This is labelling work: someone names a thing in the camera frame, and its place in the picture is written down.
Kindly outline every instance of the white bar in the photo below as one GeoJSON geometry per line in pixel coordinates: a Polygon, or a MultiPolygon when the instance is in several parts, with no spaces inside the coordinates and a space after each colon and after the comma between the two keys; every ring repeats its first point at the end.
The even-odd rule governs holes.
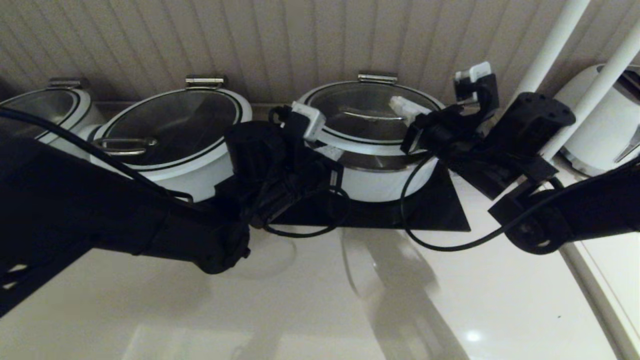
{"type": "Polygon", "coordinates": [[[622,72],[629,66],[638,52],[640,52],[640,19],[633,29],[629,31],[629,34],[627,34],[622,44],[620,44],[616,52],[611,56],[607,65],[605,65],[573,109],[575,124],[560,130],[558,134],[549,140],[540,151],[543,158],[550,160],[560,148],[562,148],[564,143],[578,130],[578,127],[598,105],[604,95],[607,94],[613,84],[615,84],[616,80],[622,75],[622,72]]]}
{"type": "Polygon", "coordinates": [[[527,69],[527,73],[518,84],[509,105],[522,92],[535,92],[551,69],[564,44],[573,33],[590,0],[568,0],[558,16],[553,29],[547,36],[540,52],[527,69]]]}

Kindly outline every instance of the black placemat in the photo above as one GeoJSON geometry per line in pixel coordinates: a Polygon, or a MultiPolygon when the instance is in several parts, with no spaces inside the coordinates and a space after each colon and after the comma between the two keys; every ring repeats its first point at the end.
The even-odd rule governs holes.
{"type": "MultiPolygon", "coordinates": [[[[447,168],[438,164],[429,181],[406,198],[408,223],[416,230],[471,231],[447,168]]],[[[342,227],[401,229],[399,201],[370,203],[353,201],[351,214],[342,227]]],[[[320,193],[303,200],[282,213],[273,224],[327,226],[331,212],[340,217],[344,199],[332,193],[320,193]]]]}

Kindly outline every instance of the white countertop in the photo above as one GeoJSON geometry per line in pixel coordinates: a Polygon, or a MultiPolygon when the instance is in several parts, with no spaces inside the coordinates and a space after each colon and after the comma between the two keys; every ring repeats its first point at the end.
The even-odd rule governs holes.
{"type": "MultiPolygon", "coordinates": [[[[453,181],[473,231],[417,232],[425,240],[498,226],[491,202],[453,181]]],[[[530,255],[500,236],[439,253],[363,229],[252,231],[250,246],[221,275],[92,250],[0,319],[0,358],[615,359],[557,252],[530,255]]]]}

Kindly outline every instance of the white wall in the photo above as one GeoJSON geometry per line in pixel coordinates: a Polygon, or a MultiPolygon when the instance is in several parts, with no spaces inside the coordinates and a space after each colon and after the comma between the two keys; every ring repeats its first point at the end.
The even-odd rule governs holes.
{"type": "MultiPolygon", "coordinates": [[[[251,102],[288,102],[360,69],[452,101],[456,69],[489,60],[503,100],[562,0],[0,0],[0,94],[85,76],[100,100],[180,88],[223,72],[251,102]]],[[[544,82],[549,94],[604,61],[640,0],[593,0],[544,82]]]]}

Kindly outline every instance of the glass lid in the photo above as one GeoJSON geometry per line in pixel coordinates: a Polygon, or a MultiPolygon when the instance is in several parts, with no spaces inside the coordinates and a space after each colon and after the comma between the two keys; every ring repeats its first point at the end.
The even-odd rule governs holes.
{"type": "MultiPolygon", "coordinates": [[[[143,154],[122,157],[130,165],[171,163],[213,150],[226,129],[242,116],[237,101],[215,90],[172,92],[153,98],[118,117],[104,133],[107,139],[152,139],[143,154]]],[[[112,149],[127,148],[113,142],[112,149]]]]}
{"type": "MultiPolygon", "coordinates": [[[[77,106],[78,98],[73,92],[65,90],[42,90],[33,94],[18,96],[2,103],[2,106],[23,111],[62,124],[71,116],[77,106]]],[[[41,127],[10,119],[0,118],[0,133],[28,138],[39,138],[46,133],[41,127]]]]}
{"type": "Polygon", "coordinates": [[[341,83],[318,90],[306,104],[326,117],[326,127],[368,140],[402,140],[404,118],[389,106],[392,96],[402,96],[429,110],[438,106],[424,95],[400,86],[381,83],[341,83]]]}

